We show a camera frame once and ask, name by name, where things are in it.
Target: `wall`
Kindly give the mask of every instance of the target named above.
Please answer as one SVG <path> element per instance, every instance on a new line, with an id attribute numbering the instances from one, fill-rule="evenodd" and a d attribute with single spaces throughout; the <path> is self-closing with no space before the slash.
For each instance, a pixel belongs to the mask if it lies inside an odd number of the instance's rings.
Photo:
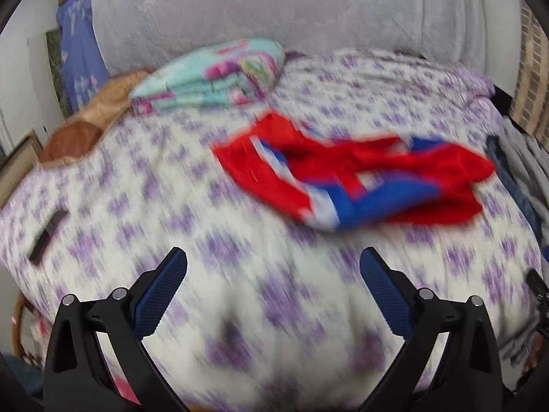
<path id="1" fill-rule="evenodd" d="M 39 103 L 27 47 L 28 38 L 57 27 L 57 7 L 58 0 L 22 0 L 0 34 L 0 110 L 10 136 L 0 135 L 0 141 L 6 152 L 31 129 L 45 143 L 48 134 L 43 126 L 52 131 L 62 121 L 60 113 Z M 51 82 L 44 81 L 44 85 L 51 86 Z"/>
<path id="2" fill-rule="evenodd" d="M 482 0 L 486 20 L 485 74 L 514 95 L 521 60 L 521 0 Z"/>

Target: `folded blanket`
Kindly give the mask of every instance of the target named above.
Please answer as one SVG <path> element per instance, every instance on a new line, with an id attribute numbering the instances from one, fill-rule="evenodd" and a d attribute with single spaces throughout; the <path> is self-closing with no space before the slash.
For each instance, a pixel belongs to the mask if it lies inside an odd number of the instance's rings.
<path id="1" fill-rule="evenodd" d="M 275 86 L 282 47 L 267 39 L 208 46 L 160 68 L 130 94 L 140 114 L 181 106 L 240 105 Z"/>
<path id="2" fill-rule="evenodd" d="M 380 220 L 456 224 L 482 211 L 471 184 L 494 171 L 457 144 L 395 135 L 332 141 L 271 111 L 213 153 L 232 178 L 310 227 Z"/>

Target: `brown cushion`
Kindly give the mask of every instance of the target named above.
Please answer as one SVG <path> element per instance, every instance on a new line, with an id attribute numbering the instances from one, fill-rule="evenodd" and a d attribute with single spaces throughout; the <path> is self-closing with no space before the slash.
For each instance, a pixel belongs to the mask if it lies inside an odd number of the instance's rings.
<path id="1" fill-rule="evenodd" d="M 131 90 L 149 74 L 147 70 L 133 70 L 109 79 L 75 117 L 107 131 L 130 109 L 128 96 Z"/>
<path id="2" fill-rule="evenodd" d="M 45 163 L 67 157 L 81 158 L 93 149 L 102 134 L 103 130 L 89 122 L 69 123 L 51 136 L 39 161 Z"/>

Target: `blue garment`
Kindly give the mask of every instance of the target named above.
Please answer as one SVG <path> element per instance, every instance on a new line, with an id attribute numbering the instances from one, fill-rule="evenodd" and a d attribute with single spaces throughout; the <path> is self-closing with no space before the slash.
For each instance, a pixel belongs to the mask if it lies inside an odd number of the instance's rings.
<path id="1" fill-rule="evenodd" d="M 27 364 L 23 359 L 18 357 L 12 355 L 2 356 L 9 370 L 12 371 L 13 376 L 23 386 L 23 389 L 33 397 L 40 397 L 44 388 L 44 372 Z"/>
<path id="2" fill-rule="evenodd" d="M 521 192 L 515 180 L 507 170 L 507 161 L 500 148 L 500 140 L 497 136 L 488 136 L 486 140 L 487 156 L 496 166 L 496 173 L 509 192 L 511 198 L 517 203 L 526 220 L 532 227 L 538 242 L 541 242 L 541 218 L 534 211 L 529 199 Z"/>
<path id="3" fill-rule="evenodd" d="M 62 29 L 63 83 L 78 112 L 110 78 L 93 32 L 92 0 L 66 0 L 57 9 L 57 22 Z"/>

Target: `gray clothing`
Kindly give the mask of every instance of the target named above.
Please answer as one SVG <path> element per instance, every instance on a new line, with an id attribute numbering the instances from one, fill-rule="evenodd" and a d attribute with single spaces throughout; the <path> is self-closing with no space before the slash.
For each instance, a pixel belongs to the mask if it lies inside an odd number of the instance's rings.
<path id="1" fill-rule="evenodd" d="M 549 245 L 549 155 L 535 138 L 523 135 L 508 117 L 503 119 L 500 147 L 511 175 L 541 218 L 541 247 Z M 549 267 L 542 259 L 543 278 L 549 281 Z"/>

